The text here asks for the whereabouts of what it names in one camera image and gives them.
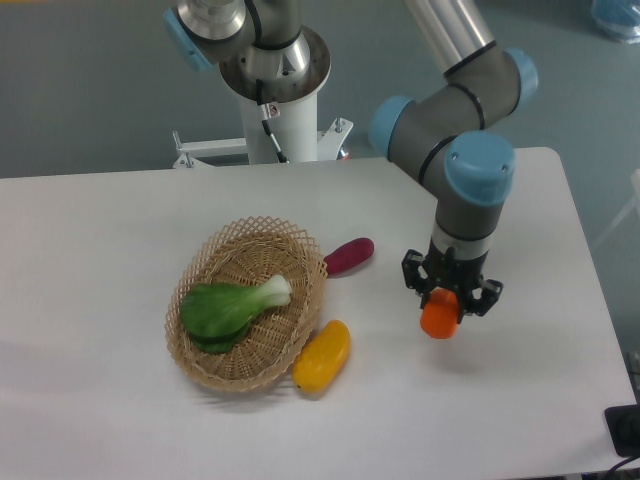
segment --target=white vegetable stem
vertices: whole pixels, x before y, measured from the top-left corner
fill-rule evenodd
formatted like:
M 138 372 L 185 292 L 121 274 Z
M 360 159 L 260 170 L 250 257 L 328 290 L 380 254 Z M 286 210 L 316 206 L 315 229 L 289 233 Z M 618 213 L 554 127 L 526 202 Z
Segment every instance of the white vegetable stem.
M 274 275 L 258 286 L 255 295 L 265 307 L 282 307 L 291 301 L 291 285 L 282 275 Z

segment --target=robotic arm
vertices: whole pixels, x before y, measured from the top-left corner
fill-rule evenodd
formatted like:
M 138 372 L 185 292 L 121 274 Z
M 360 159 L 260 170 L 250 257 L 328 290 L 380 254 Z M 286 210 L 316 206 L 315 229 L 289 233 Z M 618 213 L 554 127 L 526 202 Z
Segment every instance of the robotic arm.
M 503 287 L 482 269 L 514 151 L 483 130 L 526 103 L 538 76 L 524 53 L 498 47 L 473 0 L 405 1 L 447 85 L 422 102 L 387 100 L 369 139 L 438 199 L 428 253 L 409 250 L 402 269 L 423 309 L 435 289 L 455 294 L 460 323 L 487 313 Z M 301 23 L 300 0 L 179 0 L 165 23 L 192 67 L 220 64 L 240 98 L 250 163 L 316 159 L 316 94 L 330 61 Z
M 514 152 L 483 132 L 535 93 L 533 62 L 502 51 L 468 0 L 406 0 L 434 52 L 447 85 L 416 103 L 393 97 L 374 115 L 369 138 L 390 161 L 438 198 L 426 256 L 410 250 L 402 268 L 407 287 L 422 296 L 453 292 L 464 315 L 484 315 L 503 285 L 482 267 L 514 172 Z M 426 276 L 420 274 L 420 267 Z

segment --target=yellow bell pepper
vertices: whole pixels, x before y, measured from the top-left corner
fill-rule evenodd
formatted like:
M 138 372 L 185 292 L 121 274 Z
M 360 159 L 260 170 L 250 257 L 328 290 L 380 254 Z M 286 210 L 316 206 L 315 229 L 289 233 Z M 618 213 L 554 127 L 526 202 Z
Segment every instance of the yellow bell pepper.
M 346 362 L 350 348 L 347 326 L 340 320 L 331 320 L 296 358 L 294 383 L 306 393 L 323 391 Z

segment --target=blue joint cap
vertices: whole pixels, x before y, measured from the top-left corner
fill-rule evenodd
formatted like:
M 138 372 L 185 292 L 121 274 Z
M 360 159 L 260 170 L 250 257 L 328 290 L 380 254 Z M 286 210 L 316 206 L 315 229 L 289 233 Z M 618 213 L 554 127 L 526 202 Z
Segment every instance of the blue joint cap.
M 526 105 L 538 90 L 538 69 L 533 60 L 518 48 L 507 48 L 504 51 L 518 67 L 520 74 L 520 100 L 518 107 Z
M 447 150 L 444 173 L 453 190 L 481 207 L 503 203 L 511 191 L 515 152 L 504 138 L 474 131 L 458 136 Z
M 169 9 L 164 12 L 163 19 L 171 40 L 173 40 L 180 54 L 191 68 L 196 72 L 203 72 L 213 67 L 211 62 L 205 58 L 198 47 L 196 47 L 196 44 L 189 38 L 187 32 L 184 31 L 173 10 Z
M 389 158 L 389 145 L 393 129 L 402 115 L 402 111 L 413 100 L 409 97 L 398 95 L 387 99 L 373 114 L 369 126 L 369 142 L 378 152 Z
M 628 0 L 595 0 L 591 3 L 591 15 L 598 24 L 606 24 L 615 29 L 638 26 L 638 9 L 633 1 Z

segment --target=black cable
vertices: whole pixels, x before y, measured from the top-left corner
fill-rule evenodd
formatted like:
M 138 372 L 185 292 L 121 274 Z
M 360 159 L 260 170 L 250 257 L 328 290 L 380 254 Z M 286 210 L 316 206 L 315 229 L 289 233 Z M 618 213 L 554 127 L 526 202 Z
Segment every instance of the black cable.
M 256 80 L 256 102 L 258 106 L 262 106 L 265 104 L 263 93 L 262 93 L 263 88 L 264 88 L 264 83 L 262 82 L 262 80 L 257 79 Z M 273 149 L 275 150 L 276 155 L 278 156 L 278 162 L 289 163 L 289 159 L 284 155 L 284 153 L 282 153 L 282 150 L 280 149 L 280 145 L 276 140 L 276 136 L 271 131 L 271 128 L 269 128 L 269 122 L 266 119 L 262 120 L 262 128 L 264 129 L 264 133 L 267 135 L 267 137 L 271 138 L 271 144 L 273 145 Z
M 602 477 L 602 480 L 611 480 L 613 478 L 613 474 L 616 472 L 616 470 L 618 470 L 620 467 L 624 467 L 628 463 L 631 463 L 631 462 L 634 462 L 634 461 L 638 460 L 639 458 L 640 458 L 640 455 L 635 455 L 633 457 L 625 458 L 620 463 L 618 463 L 618 464 L 614 465 L 613 467 L 611 467 L 611 470 L 609 470 L 607 473 L 604 474 L 604 477 Z

